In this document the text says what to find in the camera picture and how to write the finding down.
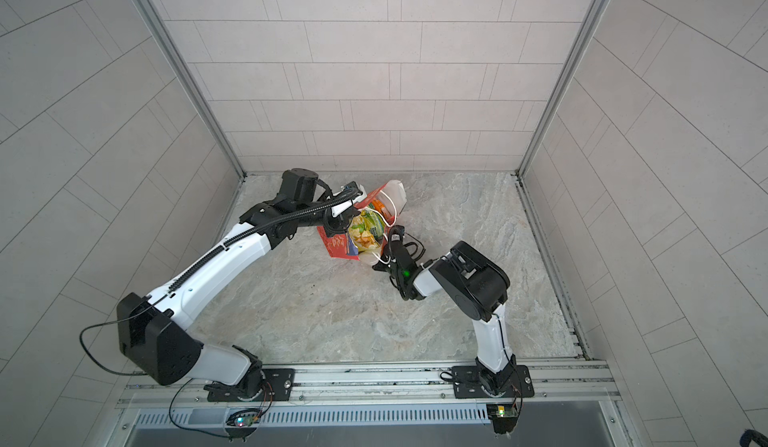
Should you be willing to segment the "red paper gift bag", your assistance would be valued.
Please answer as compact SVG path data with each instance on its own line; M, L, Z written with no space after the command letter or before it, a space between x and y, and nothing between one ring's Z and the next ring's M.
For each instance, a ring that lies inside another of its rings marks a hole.
M344 233L327 236L319 226L317 231L328 254L332 258L359 260L369 266L379 262L387 265L389 255L384 247L406 202L403 183L392 179L355 205L360 212Z

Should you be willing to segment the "yellow snack packet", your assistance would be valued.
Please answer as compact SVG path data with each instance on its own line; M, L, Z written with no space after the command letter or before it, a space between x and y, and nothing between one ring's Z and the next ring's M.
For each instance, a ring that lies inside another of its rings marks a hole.
M352 220L347 233L359 252L380 253L388 239L389 229L382 213L373 208L364 208Z

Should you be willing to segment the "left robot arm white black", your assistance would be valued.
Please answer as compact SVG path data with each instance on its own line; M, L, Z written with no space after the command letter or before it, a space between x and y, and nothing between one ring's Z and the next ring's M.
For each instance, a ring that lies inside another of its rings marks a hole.
M256 397L265 382L259 358L237 346L204 344L189 334L189 327L239 273L299 228L318 226L329 236L343 233L365 196L356 182L334 192L313 171L284 171L276 196L249 208L197 261L146 296L130 293L118 303L120 352L163 386L200 379L229 399Z

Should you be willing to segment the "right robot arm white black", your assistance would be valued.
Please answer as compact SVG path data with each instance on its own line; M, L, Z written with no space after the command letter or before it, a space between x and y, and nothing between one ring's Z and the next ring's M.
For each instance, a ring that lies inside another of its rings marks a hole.
M478 382L485 393L491 397L520 397L516 357L503 320L510 286L508 275L464 241L441 257L422 263L423 244L416 238L406 242L407 236L404 226L393 226L382 252L374 256L372 269L386 273L406 301L446 293L472 321Z

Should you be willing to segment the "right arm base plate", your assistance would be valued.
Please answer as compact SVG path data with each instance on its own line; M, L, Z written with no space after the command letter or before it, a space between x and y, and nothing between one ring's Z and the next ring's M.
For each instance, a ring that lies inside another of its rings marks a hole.
M449 383L457 399L532 398L535 391L527 366L507 365L493 373L481 365L453 366L440 374Z

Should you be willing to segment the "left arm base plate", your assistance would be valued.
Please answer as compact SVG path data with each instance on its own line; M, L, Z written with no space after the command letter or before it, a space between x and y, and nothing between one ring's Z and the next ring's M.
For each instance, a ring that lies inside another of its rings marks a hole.
M208 402L287 401L296 371L292 368L261 368L249 372L236 385L212 382L204 386Z

